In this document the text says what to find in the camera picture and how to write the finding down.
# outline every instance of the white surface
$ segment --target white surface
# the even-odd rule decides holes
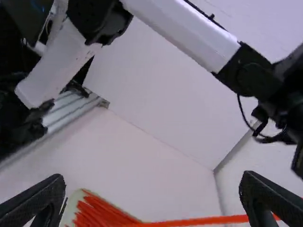
[[[299,0],[193,2],[270,60],[303,40],[291,26],[301,21]],[[210,169],[247,131],[235,94],[136,18],[96,56],[85,84],[116,114]],[[249,116],[256,102],[244,104]]]
[[[290,169],[295,146],[261,145],[250,138],[236,150],[238,153],[215,175],[224,215],[245,214],[238,194],[245,170],[253,170],[303,197],[303,181]]]
[[[184,0],[122,0],[122,3],[208,72],[218,73],[240,48],[235,36]]]
[[[0,172],[0,202],[54,173],[145,221],[220,215],[214,175],[101,108]]]
[[[85,38],[66,19],[41,60],[21,81],[15,93],[28,108],[56,99],[81,67],[101,49],[100,44],[85,45]]]
[[[85,86],[116,114],[209,169],[247,131],[235,94],[136,18],[95,56]]]

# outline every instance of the white panel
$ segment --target white panel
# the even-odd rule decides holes
[[[0,173],[0,202],[60,173],[144,221],[220,215],[211,171],[97,108]]]
[[[119,116],[210,169],[247,131],[235,94],[136,18],[95,56],[85,86]]]
[[[270,60],[303,40],[294,25],[302,1],[193,2]],[[85,84],[119,116],[210,169],[247,131],[235,95],[138,19],[96,56]],[[256,104],[244,101],[247,116]]]

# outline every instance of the black cable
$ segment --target black cable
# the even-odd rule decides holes
[[[244,110],[243,110],[243,106],[242,106],[242,102],[241,102],[241,97],[239,94],[237,94],[237,99],[238,99],[238,104],[239,104],[239,108],[240,108],[240,111],[241,111],[241,115],[242,115],[242,118],[245,122],[245,124],[249,127],[250,130],[252,130],[253,132],[256,132],[256,130],[250,125],[250,123],[247,121],[246,119],[246,116],[245,116],[245,113],[244,113]],[[257,136],[261,136],[263,137],[262,139],[260,138],[257,138],[257,136],[255,137],[255,140],[259,143],[273,143],[273,142],[277,142],[277,141],[280,141],[282,139],[282,137],[286,134],[286,131],[287,131],[287,126],[285,126],[283,128],[283,130],[281,132],[279,132],[277,135],[275,136],[266,136],[262,133],[258,133]]]

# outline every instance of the brush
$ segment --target brush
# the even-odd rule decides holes
[[[143,223],[97,194],[80,189],[69,198],[60,227],[188,227],[199,225],[240,224],[249,221],[247,215],[217,216]]]

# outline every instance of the black mount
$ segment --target black mount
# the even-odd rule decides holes
[[[245,171],[239,185],[251,227],[278,227],[276,214],[290,227],[303,226],[303,200],[265,177]]]
[[[118,0],[69,0],[67,15],[86,38],[86,45],[110,45],[133,19]]]

